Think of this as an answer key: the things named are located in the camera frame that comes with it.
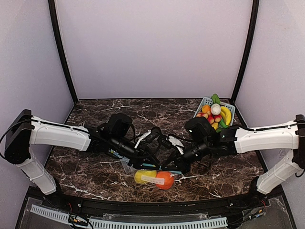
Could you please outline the yellow toy mango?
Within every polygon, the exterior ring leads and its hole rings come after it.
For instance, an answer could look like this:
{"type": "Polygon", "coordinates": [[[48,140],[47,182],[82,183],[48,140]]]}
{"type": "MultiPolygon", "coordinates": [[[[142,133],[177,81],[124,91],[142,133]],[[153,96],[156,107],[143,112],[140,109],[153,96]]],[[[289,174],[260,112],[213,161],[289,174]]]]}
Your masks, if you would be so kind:
{"type": "Polygon", "coordinates": [[[151,183],[156,176],[156,170],[138,170],[134,175],[134,181],[137,184],[147,184],[151,183]]]}

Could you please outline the clear zip bag blue zipper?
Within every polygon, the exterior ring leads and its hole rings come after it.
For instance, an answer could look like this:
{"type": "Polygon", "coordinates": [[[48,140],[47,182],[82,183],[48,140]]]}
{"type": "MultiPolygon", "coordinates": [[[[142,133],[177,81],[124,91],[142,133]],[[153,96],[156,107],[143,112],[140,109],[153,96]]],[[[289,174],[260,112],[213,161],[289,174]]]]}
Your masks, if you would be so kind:
{"type": "Polygon", "coordinates": [[[136,169],[130,167],[133,180],[137,186],[152,187],[159,190],[173,188],[176,180],[182,176],[179,171],[163,171],[155,169],[136,169]]]}

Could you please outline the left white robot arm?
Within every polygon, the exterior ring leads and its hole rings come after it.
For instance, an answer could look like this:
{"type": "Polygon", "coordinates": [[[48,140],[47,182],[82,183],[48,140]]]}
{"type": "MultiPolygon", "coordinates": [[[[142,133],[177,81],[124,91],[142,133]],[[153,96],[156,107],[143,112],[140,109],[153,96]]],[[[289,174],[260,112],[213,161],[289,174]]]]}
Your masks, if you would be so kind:
{"type": "Polygon", "coordinates": [[[44,195],[59,193],[60,188],[53,176],[36,159],[31,145],[50,145],[77,149],[85,152],[104,152],[114,150],[139,167],[145,159],[152,159],[153,167],[158,169],[154,158],[157,150],[150,150],[125,136],[134,128],[132,119],[125,114],[113,114],[108,122],[97,127],[71,126],[43,120],[23,110],[0,138],[5,141],[1,157],[16,165],[44,195]]]}

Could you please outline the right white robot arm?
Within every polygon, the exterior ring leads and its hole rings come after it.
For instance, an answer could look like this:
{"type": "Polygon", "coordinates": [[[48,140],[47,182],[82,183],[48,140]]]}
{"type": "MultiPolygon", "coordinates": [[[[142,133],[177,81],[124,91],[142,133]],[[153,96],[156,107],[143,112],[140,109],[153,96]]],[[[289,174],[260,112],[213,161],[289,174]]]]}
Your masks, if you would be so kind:
{"type": "Polygon", "coordinates": [[[201,117],[189,120],[184,127],[192,144],[182,153],[172,153],[162,164],[163,170],[173,163],[172,170],[187,173],[191,163],[206,155],[231,156],[255,150],[288,149],[280,162],[251,182],[248,194],[262,197],[305,169],[305,117],[302,114],[287,123],[267,127],[230,126],[217,132],[207,119],[201,117]]]}

